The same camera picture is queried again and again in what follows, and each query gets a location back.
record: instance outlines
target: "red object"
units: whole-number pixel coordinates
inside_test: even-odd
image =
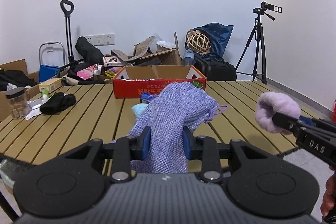
[[[113,93],[115,98],[140,98],[143,92],[159,94],[170,83],[186,81],[205,90],[206,77],[194,66],[124,67],[113,78]]]
[[[334,102],[334,114],[333,114],[333,117],[331,119],[333,122],[336,122],[336,100]]]

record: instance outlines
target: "black jar lid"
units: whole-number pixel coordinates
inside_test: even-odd
[[[7,99],[13,99],[19,97],[20,95],[25,93],[25,89],[23,87],[14,88],[6,92]]]

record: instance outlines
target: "water bottle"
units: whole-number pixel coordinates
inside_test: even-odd
[[[192,50],[186,50],[183,55],[182,65],[192,66],[195,64],[195,56]]]

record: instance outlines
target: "human hand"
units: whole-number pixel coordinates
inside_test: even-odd
[[[335,191],[335,182],[334,182],[334,176],[332,175],[330,178],[328,178],[327,182],[325,183],[325,193],[323,195],[322,205],[321,205],[321,213],[323,216],[327,216],[329,211],[333,209],[335,206],[335,197],[332,196],[332,194]]]

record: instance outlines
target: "floor tile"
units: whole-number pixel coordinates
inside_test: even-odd
[[[300,167],[310,161],[312,158],[314,158],[313,154],[310,154],[304,149],[300,149],[294,153],[284,156],[283,159],[287,162],[290,162],[291,164]]]
[[[328,168],[328,164],[323,162],[317,157],[312,158],[310,161],[301,166],[301,168],[305,169],[309,173],[311,173],[319,183],[320,186],[320,196],[315,204],[315,207],[311,213],[313,217],[316,218],[317,221],[321,222],[322,214],[320,211],[320,206],[322,204],[322,197],[326,190],[325,184],[327,179],[334,173]]]
[[[3,194],[3,196],[7,199],[9,204],[12,206],[12,208],[16,211],[16,213],[18,215],[21,215],[21,212],[17,206],[17,203],[14,197],[7,191],[1,179],[0,179],[0,191]],[[0,208],[0,223],[1,224],[11,224],[12,223],[10,218],[5,214],[5,212],[1,208]]]

